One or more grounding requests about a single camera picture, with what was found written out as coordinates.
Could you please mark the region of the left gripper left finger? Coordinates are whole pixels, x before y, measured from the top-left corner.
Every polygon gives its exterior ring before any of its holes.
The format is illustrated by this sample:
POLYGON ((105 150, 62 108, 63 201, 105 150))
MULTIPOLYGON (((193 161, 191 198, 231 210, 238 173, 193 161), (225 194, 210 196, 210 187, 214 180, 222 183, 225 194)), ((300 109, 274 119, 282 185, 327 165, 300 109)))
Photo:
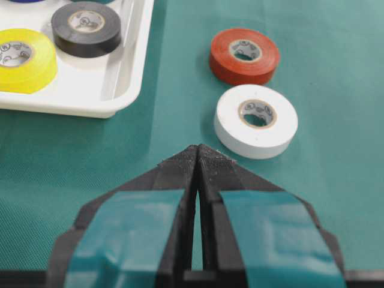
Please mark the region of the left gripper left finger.
POLYGON ((88 202, 55 242, 48 287, 181 287, 192 259, 197 146, 88 202))

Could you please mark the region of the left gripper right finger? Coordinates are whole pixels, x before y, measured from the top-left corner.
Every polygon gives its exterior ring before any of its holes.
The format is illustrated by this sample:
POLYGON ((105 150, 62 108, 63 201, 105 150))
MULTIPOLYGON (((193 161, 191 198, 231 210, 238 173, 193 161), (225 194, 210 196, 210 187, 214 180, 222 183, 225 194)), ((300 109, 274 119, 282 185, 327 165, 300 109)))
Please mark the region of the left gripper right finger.
POLYGON ((206 145, 197 156, 203 267, 218 287, 344 287, 313 207, 206 145))

